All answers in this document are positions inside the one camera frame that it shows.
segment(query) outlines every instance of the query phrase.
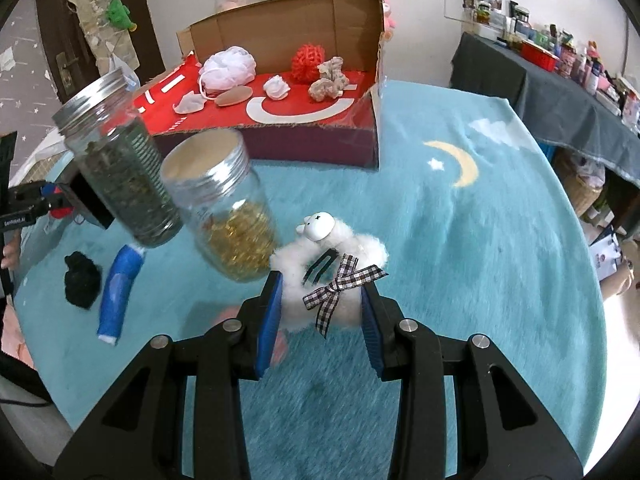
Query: star pattern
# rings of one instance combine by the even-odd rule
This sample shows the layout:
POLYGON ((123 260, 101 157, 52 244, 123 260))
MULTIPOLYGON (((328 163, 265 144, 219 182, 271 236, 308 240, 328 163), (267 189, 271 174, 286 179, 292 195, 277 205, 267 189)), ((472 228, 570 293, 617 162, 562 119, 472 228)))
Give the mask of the star pattern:
POLYGON ((428 164, 431 166, 433 171, 444 171, 444 164, 435 158, 432 158, 428 164))

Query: cloud pattern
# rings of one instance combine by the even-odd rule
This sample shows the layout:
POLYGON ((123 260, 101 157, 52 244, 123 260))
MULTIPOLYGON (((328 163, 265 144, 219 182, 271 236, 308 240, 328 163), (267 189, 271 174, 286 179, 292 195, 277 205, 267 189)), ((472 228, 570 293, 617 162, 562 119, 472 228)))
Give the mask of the cloud pattern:
POLYGON ((524 148, 530 152, 539 150, 535 139, 517 118, 514 118, 509 124, 504 121, 492 123, 489 119, 480 119, 473 121, 469 126, 496 144, 506 144, 516 150, 524 148))

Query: plaid ribbon bow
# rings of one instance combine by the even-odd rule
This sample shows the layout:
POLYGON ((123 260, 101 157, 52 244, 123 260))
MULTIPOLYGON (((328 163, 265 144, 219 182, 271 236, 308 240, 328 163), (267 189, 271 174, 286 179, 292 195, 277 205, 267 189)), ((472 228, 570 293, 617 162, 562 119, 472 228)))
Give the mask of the plaid ribbon bow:
POLYGON ((302 298, 307 310, 312 310, 320 305, 318 316, 316 317, 316 329, 325 339, 329 330, 331 316, 338 305, 338 300, 340 300, 340 292, 348 288, 363 286, 365 283, 374 282, 388 276, 377 265, 353 272, 357 264, 358 259, 355 256, 345 254, 340 261, 340 267, 338 267, 335 279, 329 285, 316 288, 311 294, 307 294, 302 298))

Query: black sponge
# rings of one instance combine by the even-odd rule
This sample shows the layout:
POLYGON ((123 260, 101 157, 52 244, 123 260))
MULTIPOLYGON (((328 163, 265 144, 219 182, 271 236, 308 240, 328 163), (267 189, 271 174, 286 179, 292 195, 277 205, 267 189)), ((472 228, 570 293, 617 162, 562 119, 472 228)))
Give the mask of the black sponge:
POLYGON ((81 308, 91 308, 100 294, 102 283, 100 269, 78 251, 65 256, 65 263, 69 268, 65 274, 66 300, 81 308))

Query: wicker basket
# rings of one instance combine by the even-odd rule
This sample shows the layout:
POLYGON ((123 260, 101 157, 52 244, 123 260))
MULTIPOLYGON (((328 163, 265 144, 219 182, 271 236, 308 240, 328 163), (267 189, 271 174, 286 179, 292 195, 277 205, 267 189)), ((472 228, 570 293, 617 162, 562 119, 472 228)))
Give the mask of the wicker basket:
POLYGON ((569 197, 569 202, 571 202, 576 215, 582 216, 600 196, 602 188, 593 188, 585 184, 575 173, 567 150, 556 151, 552 166, 562 183, 564 192, 569 197))

